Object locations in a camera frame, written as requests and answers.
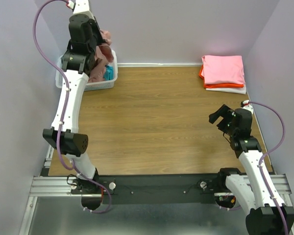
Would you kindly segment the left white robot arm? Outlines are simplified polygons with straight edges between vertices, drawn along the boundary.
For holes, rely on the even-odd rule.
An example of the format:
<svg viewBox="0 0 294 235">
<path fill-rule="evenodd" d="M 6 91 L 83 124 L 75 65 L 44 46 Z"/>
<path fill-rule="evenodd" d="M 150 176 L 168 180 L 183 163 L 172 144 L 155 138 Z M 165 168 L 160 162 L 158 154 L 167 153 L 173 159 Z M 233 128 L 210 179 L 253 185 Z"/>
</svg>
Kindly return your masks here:
<svg viewBox="0 0 294 235">
<path fill-rule="evenodd" d="M 87 193 L 102 186 L 98 171 L 86 153 L 88 136 L 79 133 L 78 117 L 82 96 L 91 70 L 95 67 L 96 47 L 103 42 L 96 19 L 87 13 L 77 13 L 69 19 L 70 40 L 61 57 L 62 88 L 57 113 L 51 128 L 43 130 L 44 139 L 57 151 L 67 170 L 75 170 Z"/>
</svg>

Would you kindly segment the dusty pink graphic t-shirt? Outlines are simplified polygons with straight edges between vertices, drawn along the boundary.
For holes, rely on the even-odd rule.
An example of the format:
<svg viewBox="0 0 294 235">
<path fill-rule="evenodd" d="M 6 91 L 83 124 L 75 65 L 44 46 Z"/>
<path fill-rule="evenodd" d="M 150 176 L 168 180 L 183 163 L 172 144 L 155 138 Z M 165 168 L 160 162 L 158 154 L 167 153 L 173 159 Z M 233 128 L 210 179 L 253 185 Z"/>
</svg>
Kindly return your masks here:
<svg viewBox="0 0 294 235">
<path fill-rule="evenodd" d="M 111 49 L 111 33 L 107 30 L 100 30 L 104 43 L 96 47 L 95 68 L 92 69 L 89 76 L 89 83 L 104 81 L 106 66 L 114 61 L 114 56 Z"/>
</svg>

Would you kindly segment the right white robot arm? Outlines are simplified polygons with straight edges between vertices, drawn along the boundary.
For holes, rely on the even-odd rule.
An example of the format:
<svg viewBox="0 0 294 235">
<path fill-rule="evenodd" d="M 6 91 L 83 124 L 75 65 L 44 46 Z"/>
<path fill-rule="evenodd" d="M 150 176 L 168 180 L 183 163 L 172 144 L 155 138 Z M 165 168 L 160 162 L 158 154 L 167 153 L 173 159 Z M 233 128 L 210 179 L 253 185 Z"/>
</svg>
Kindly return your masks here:
<svg viewBox="0 0 294 235">
<path fill-rule="evenodd" d="M 209 115 L 210 123 L 222 118 L 217 127 L 229 136 L 230 146 L 249 180 L 246 183 L 236 168 L 222 168 L 216 187 L 233 193 L 246 214 L 245 224 L 250 235 L 288 235 L 294 224 L 294 208 L 287 206 L 279 195 L 264 163 L 267 154 L 251 135 L 253 104 L 243 101 L 236 110 L 222 105 Z"/>
</svg>

